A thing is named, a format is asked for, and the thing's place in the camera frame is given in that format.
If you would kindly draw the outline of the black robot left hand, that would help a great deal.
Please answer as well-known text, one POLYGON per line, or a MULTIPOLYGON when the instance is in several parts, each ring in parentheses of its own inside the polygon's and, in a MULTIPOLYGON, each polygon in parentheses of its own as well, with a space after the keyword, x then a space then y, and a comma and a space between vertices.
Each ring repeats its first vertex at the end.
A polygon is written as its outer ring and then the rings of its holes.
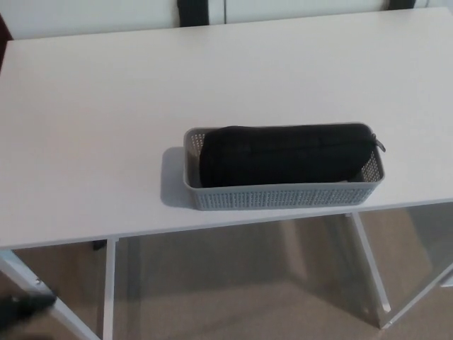
POLYGON ((45 312, 56 303, 57 297, 50 293, 1 296, 1 327, 11 326, 45 312))

